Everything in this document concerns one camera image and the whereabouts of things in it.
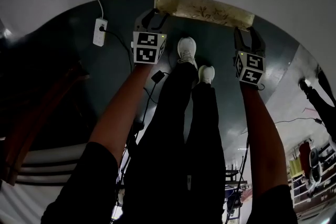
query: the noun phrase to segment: power outlet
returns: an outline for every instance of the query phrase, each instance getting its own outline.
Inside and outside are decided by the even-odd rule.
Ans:
[[[96,19],[96,25],[95,25],[95,31],[93,33],[93,44],[102,47],[104,45],[105,40],[105,32],[102,32],[99,30],[100,27],[104,27],[104,30],[106,30],[107,27],[107,21],[102,18]]]

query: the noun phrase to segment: white cube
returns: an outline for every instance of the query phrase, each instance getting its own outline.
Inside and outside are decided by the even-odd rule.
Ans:
[[[258,85],[266,72],[265,58],[239,51],[236,59],[236,71],[240,81]]]
[[[166,44],[167,35],[133,32],[134,62],[156,64]]]

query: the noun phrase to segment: white shoe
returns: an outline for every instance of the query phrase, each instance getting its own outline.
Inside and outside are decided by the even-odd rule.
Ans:
[[[198,78],[199,83],[204,82],[204,83],[209,83],[213,81],[215,77],[215,68],[213,66],[207,67],[207,66],[201,66],[198,70]]]
[[[178,43],[179,44],[177,45],[177,52],[181,58],[177,62],[189,62],[197,69],[197,64],[195,61],[196,42],[191,37],[187,37],[181,38]]]

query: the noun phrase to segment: black and white pattern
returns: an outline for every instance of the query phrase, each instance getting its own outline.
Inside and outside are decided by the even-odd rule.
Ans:
[[[160,47],[159,58],[161,57],[161,54],[163,53],[165,44],[166,44],[166,39],[164,40],[164,42],[162,43],[162,45],[161,45],[161,47]]]
[[[155,62],[156,49],[137,48],[136,56],[138,62]]]
[[[240,74],[242,73],[242,69],[243,69],[243,63],[238,55],[237,61],[236,61],[236,69],[237,69],[237,74],[238,77],[240,77]]]
[[[158,36],[151,33],[139,33],[138,45],[157,46]]]
[[[253,83],[253,84],[257,84],[262,75],[263,73],[259,73],[257,71],[246,69],[242,77],[242,80]]]
[[[263,63],[262,63],[263,61],[262,60],[263,60],[262,57],[248,54],[247,55],[247,65],[246,66],[263,71],[264,67],[263,67]]]

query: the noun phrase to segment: black pants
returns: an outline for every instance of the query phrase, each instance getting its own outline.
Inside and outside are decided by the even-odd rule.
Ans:
[[[165,81],[126,171],[121,223],[222,223],[225,160],[216,95],[210,84],[192,90],[196,77],[192,64],[179,63]],[[184,144],[184,113],[191,94],[193,120]]]
[[[320,72],[318,75],[319,84],[322,89],[327,93],[327,95],[332,100],[333,104],[336,105],[336,100],[332,95],[330,85],[327,81],[323,72]],[[332,140],[336,141],[336,128],[335,128],[335,120],[336,120],[336,108],[328,105],[317,93],[317,91],[313,88],[309,88],[307,99],[314,106],[316,111],[319,113],[321,120],[324,122],[328,133],[331,135]]]

